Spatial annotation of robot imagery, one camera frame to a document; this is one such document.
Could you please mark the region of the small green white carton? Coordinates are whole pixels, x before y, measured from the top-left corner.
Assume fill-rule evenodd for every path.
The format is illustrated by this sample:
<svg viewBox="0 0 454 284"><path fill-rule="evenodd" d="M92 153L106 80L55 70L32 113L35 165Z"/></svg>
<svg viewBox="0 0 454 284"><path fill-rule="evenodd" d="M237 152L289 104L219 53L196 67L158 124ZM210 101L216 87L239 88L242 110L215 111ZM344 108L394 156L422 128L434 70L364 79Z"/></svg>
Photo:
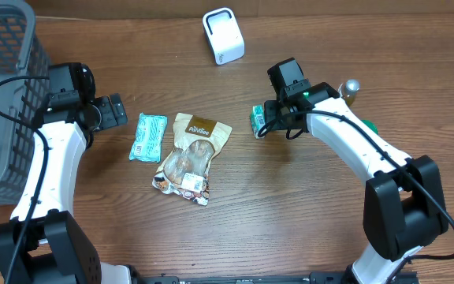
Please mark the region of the small green white carton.
<svg viewBox="0 0 454 284"><path fill-rule="evenodd" d="M266 124L262 105L255 105L252 107L250 122L255 139L260 139L259 131Z"/></svg>

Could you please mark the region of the teal wet wipes pack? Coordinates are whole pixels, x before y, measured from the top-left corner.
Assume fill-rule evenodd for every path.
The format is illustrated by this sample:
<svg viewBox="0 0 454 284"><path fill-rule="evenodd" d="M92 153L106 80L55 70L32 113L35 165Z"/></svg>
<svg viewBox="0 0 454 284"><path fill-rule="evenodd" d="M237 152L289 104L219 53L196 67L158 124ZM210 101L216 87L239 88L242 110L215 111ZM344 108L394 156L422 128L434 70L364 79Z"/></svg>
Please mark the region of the teal wet wipes pack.
<svg viewBox="0 0 454 284"><path fill-rule="evenodd" d="M128 158L130 160L137 159L141 162L159 163L167 122L166 116L141 113L137 123L135 140Z"/></svg>

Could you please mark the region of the yellow liquid bottle silver cap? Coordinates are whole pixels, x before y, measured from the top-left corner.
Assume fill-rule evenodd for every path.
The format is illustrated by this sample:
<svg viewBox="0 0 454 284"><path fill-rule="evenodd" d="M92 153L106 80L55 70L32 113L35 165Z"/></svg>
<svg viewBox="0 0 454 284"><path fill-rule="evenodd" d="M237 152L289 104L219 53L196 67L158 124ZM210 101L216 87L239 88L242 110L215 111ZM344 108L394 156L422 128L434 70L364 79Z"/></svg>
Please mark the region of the yellow liquid bottle silver cap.
<svg viewBox="0 0 454 284"><path fill-rule="evenodd" d="M340 97L350 107L356 99L356 95L360 90L360 83L356 79L349 79L342 83L338 88Z"/></svg>

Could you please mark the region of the green lid white jar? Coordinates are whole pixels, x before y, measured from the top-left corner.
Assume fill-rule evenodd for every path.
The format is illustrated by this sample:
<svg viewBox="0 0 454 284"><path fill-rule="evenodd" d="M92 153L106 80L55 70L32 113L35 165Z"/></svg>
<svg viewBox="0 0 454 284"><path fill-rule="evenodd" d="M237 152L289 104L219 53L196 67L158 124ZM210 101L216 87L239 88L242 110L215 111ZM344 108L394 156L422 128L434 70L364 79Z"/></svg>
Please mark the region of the green lid white jar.
<svg viewBox="0 0 454 284"><path fill-rule="evenodd" d="M368 133L369 135L372 133L378 135L378 128L372 121L363 119L362 129L365 133Z"/></svg>

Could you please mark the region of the brown snack pouch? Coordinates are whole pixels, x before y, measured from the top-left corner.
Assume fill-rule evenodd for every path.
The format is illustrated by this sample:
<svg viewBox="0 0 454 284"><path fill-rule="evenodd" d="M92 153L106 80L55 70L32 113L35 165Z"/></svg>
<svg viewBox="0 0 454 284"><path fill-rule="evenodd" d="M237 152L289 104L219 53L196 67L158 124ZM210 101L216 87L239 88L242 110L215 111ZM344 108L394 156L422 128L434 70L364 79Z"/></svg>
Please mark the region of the brown snack pouch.
<svg viewBox="0 0 454 284"><path fill-rule="evenodd" d="M210 164L231 132L231 126L219 121L177 114L173 123L173 150L157 169L152 185L164 194L173 193L199 205L208 205Z"/></svg>

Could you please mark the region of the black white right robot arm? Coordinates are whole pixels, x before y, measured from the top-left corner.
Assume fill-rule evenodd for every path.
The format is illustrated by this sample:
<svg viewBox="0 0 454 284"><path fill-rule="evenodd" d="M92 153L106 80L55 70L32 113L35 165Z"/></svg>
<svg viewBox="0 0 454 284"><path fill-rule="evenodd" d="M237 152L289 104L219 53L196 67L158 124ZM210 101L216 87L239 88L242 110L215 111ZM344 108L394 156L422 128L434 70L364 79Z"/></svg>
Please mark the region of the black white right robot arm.
<svg viewBox="0 0 454 284"><path fill-rule="evenodd" d="M358 119L349 104L357 80L339 89L307 79L275 80L277 98L255 117L256 136L276 130L310 133L328 145L364 184L363 229L369 241L344 272L313 272L313 283L417 283L402 271L452 225L441 175L428 156L412 158Z"/></svg>

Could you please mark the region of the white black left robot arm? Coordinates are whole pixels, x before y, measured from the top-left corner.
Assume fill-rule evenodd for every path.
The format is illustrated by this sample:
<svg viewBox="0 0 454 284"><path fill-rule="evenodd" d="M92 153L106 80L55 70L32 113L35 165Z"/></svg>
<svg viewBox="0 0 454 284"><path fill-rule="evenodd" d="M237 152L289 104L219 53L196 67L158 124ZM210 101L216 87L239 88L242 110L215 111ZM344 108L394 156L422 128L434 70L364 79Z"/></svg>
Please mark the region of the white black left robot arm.
<svg viewBox="0 0 454 284"><path fill-rule="evenodd" d="M76 176L93 133L123 125L118 94L50 94L32 120L34 152L24 191L0 224L0 271L7 283L135 283L125 265L103 263L73 217Z"/></svg>

